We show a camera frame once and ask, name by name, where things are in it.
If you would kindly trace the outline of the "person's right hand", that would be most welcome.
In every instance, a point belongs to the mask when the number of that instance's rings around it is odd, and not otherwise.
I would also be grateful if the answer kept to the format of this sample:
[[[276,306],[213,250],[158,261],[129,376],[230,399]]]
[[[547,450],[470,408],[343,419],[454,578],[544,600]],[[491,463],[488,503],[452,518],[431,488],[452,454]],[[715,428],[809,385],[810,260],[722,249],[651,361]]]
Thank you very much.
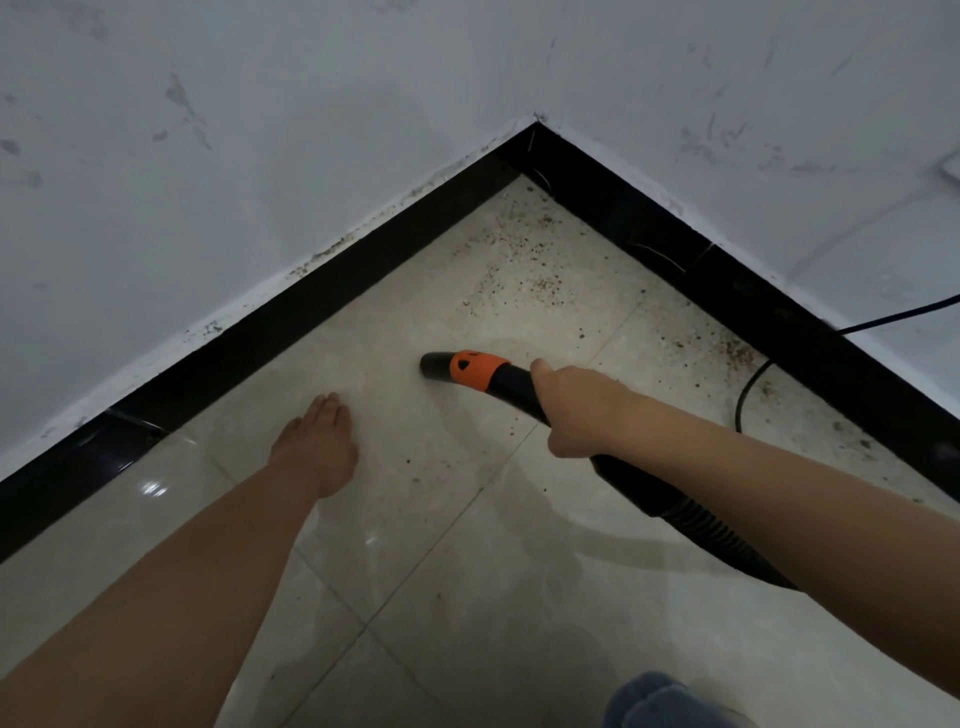
[[[554,370],[554,390],[536,394],[550,428],[549,451],[558,458],[615,455],[619,432],[638,395],[596,370],[574,366]]]

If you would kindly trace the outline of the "black orange vacuum hose handle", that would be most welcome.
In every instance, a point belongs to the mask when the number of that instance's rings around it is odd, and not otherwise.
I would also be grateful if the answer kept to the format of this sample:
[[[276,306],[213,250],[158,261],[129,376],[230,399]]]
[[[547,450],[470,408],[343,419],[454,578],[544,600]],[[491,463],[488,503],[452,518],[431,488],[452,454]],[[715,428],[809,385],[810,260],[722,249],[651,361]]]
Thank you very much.
[[[428,352],[419,359],[418,368],[426,380],[481,392],[546,427],[550,425],[530,371],[507,359],[476,350]],[[719,517],[666,481],[610,455],[593,456],[590,462],[601,480],[647,517],[664,521],[701,550],[747,577],[798,590]]]

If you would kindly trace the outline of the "scattered brown dirt crumbs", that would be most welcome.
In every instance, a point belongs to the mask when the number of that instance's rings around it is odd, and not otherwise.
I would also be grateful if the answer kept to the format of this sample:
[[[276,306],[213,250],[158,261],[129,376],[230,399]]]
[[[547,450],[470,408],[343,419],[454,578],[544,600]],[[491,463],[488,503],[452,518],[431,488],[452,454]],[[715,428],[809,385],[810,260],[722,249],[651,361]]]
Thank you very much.
[[[525,177],[436,241],[443,343],[516,362],[654,370],[704,360],[746,371],[757,351]]]

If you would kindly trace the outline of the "person's right forearm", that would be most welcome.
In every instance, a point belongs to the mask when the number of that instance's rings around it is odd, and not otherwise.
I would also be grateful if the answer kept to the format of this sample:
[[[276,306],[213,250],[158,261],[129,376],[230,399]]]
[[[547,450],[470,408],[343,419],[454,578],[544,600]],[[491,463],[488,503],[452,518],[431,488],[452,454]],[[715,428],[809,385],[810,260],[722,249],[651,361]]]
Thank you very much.
[[[611,455],[705,506],[884,654],[960,683],[960,519],[650,397],[613,403]]]

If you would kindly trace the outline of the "person's left forearm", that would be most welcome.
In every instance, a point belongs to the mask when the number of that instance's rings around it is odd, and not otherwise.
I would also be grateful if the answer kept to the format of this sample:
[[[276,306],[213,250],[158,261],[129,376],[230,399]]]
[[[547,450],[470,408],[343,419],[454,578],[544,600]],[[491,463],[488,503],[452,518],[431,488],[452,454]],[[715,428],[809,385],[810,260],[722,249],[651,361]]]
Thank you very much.
[[[0,681],[0,728],[212,728],[317,500],[271,465],[203,509]]]

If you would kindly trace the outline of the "person's left hand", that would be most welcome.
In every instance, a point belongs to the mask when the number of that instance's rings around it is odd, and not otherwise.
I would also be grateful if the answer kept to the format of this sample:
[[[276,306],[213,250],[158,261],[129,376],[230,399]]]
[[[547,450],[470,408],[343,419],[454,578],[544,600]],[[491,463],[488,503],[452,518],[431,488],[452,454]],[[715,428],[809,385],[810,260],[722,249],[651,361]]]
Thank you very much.
[[[359,449],[351,436],[317,436],[301,432],[301,418],[291,419],[270,449],[267,469],[284,481],[295,482],[315,501],[342,491],[356,472]]]

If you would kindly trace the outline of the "person's blue jeans knee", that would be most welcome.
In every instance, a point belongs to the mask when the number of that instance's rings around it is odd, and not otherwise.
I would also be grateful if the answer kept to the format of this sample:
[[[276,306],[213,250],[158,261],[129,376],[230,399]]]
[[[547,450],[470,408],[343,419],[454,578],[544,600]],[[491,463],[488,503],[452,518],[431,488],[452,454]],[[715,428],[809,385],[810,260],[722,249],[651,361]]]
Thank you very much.
[[[601,728],[737,728],[723,710],[657,671],[632,678],[609,699]]]

